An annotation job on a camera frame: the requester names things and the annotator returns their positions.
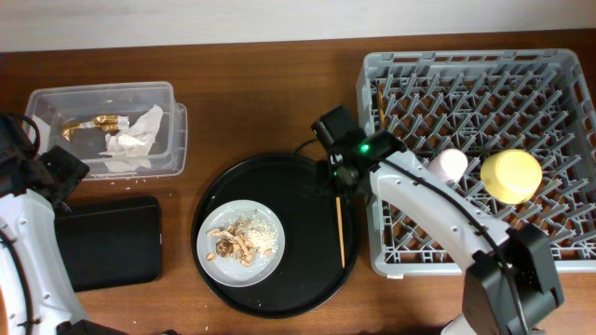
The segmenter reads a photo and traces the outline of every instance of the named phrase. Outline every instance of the wooden table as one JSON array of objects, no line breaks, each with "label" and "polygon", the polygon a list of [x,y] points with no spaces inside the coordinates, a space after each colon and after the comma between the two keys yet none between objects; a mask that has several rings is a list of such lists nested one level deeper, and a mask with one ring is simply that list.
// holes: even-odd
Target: wooden table
[{"label": "wooden table", "polygon": [[[285,320],[244,315],[210,292],[193,262],[190,230],[200,196],[236,161],[287,152],[312,138],[311,123],[332,107],[342,103],[356,111],[355,85],[367,53],[545,47],[575,51],[596,97],[596,30],[576,30],[0,54],[0,111],[24,112],[37,88],[141,81],[172,83],[176,100],[188,108],[188,159],[181,176],[83,182],[71,198],[76,204],[150,194],[163,209],[163,277],[79,293],[91,320],[135,334],[168,328],[183,334],[395,332],[456,317],[463,277],[387,280],[371,269],[364,235],[356,268],[330,301]],[[322,157],[317,146],[305,153]],[[596,274],[561,279],[565,304],[540,327],[551,334],[593,333]]]}]

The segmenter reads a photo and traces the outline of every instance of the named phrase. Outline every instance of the chopstick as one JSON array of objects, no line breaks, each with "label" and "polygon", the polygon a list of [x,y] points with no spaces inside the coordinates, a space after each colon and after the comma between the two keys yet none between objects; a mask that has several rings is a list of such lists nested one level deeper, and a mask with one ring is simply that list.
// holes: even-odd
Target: chopstick
[{"label": "chopstick", "polygon": [[345,269],[344,223],[342,221],[342,200],[339,198],[339,196],[335,197],[335,207],[337,208],[337,229],[339,231],[339,248],[342,252],[342,269]]}]

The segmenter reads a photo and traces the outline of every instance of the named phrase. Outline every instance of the gold wrapper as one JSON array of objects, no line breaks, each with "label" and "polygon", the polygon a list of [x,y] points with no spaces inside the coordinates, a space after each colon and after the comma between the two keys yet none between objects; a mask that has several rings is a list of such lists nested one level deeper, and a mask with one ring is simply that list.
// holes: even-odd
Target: gold wrapper
[{"label": "gold wrapper", "polygon": [[86,129],[86,128],[101,128],[103,131],[116,131],[123,130],[129,127],[129,118],[127,116],[118,115],[98,115],[91,120],[79,124],[71,124],[62,128],[61,135],[70,141],[73,137],[75,129]]}]

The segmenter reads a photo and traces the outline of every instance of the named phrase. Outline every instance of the yellow cup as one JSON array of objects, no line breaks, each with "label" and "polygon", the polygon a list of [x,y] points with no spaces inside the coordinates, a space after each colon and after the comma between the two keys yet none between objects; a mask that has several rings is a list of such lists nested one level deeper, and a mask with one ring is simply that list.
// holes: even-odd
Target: yellow cup
[{"label": "yellow cup", "polygon": [[495,199],[516,205],[532,198],[542,181],[542,168],[531,154],[509,149],[486,159],[481,180]]}]

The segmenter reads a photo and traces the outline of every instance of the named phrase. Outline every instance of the gray dish rack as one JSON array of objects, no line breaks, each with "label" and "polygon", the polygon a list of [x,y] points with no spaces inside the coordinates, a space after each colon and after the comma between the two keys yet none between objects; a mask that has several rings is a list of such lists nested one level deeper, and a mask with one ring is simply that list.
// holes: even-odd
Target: gray dish rack
[{"label": "gray dish rack", "polygon": [[[359,124],[387,128],[427,164],[447,148],[468,158],[452,185],[512,225],[535,224],[551,240],[559,272],[596,272],[596,113],[575,53],[566,49],[373,53],[357,83]],[[484,158],[531,153],[543,182],[511,206],[480,181]],[[379,275],[460,275],[440,245],[398,208],[367,206],[372,268]]]}]

